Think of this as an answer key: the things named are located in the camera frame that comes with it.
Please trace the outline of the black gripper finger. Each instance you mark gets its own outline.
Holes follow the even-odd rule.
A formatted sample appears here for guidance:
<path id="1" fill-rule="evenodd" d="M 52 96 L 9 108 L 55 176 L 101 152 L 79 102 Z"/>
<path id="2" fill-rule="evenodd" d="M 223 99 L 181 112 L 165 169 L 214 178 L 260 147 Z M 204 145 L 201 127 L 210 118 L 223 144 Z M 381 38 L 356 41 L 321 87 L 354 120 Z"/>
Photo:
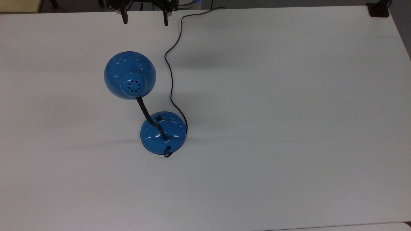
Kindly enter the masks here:
<path id="1" fill-rule="evenodd" d="M 107 7 L 118 12 L 122 16 L 124 24 L 128 23 L 129 16 L 127 12 L 131 5 L 132 0 L 107 0 Z"/>
<path id="2" fill-rule="evenodd" d="M 168 17 L 179 9 L 179 0 L 151 0 L 151 3 L 163 11 L 165 26 L 168 26 Z"/>

